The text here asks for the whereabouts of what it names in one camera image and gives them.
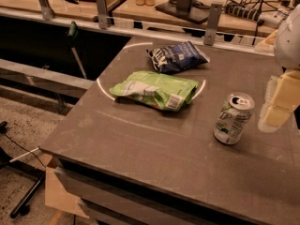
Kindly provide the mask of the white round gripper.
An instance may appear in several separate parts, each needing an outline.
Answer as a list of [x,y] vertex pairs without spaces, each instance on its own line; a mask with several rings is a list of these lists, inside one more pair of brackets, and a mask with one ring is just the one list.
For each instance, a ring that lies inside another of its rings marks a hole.
[[274,52],[278,63],[290,68],[280,77],[272,76],[266,87],[258,129],[272,133],[280,129],[300,105],[300,5],[278,30],[259,42],[254,51]]

